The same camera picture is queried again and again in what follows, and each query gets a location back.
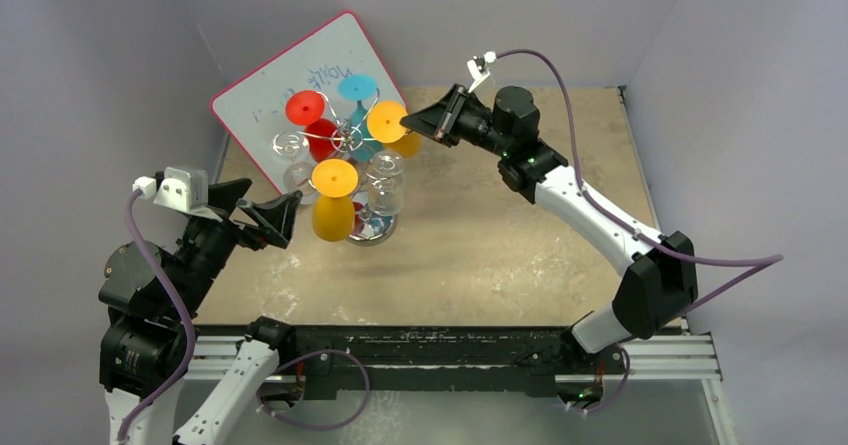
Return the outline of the yellow wine glass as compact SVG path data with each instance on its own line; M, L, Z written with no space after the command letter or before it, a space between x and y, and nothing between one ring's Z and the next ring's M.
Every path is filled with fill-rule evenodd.
M400 102L380 101L368 113L366 125L377 142L404 158L411 158L419 153L422 139L400 123L406 115L407 110Z
M345 240L354 230L352 194L359 183L355 167L342 159L327 159L313 170L311 182L318 197L313 204L312 229L328 242Z

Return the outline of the clear wine glass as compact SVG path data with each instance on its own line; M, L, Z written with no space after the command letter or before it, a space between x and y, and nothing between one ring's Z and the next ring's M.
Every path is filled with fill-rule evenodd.
M301 204L312 205L317 192L311 183L315 166L307 139L295 132L275 135L271 140L272 177L281 193L301 192Z

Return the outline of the clear glass tumbler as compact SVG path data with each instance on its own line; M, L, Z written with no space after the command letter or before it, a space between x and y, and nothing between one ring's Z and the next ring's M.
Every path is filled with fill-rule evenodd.
M368 207L381 216L397 215L404 207L405 160L397 152L382 150L366 167Z

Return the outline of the teal plastic wine glass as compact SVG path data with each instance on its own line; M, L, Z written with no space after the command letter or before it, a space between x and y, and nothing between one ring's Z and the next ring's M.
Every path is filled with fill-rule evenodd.
M343 127L349 138L346 151L355 162L367 163L383 149L382 144L370 135L366 125L370 108L380 100L377 82L367 75L350 75L339 83L338 93L343 99L355 103L354 111Z

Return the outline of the red plastic wine glass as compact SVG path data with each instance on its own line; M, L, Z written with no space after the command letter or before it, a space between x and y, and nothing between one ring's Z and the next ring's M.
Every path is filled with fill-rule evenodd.
M324 117L327 102L314 90L294 93L285 104L285 115L294 125L302 128L306 135L309 153L316 162L321 162L338 152L340 142L338 126Z

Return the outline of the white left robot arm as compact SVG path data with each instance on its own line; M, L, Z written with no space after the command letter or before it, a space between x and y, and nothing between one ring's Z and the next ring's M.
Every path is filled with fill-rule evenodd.
M124 208L132 237L104 267L98 293L109 327L100 344L99 379L112 416L113 444L183 444L173 430L176 401L198 338L197 310L238 247L286 248L303 195L255 203L247 178L197 186L157 173L135 180ZM175 252L145 239L134 216L140 200L188 219Z

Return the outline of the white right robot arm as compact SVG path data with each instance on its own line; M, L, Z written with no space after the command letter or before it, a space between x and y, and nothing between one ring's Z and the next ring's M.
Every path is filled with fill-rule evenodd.
M539 136L541 113L525 88L500 89L492 106L461 85L438 102L401 118L404 127L447 147L466 141L499 158L508 188L562 219L599 251L621 278L605 307L566 333L564 364L584 372L601 351L648 339L682 315L698 296L692 241L666 235L625 214L579 178L575 165Z

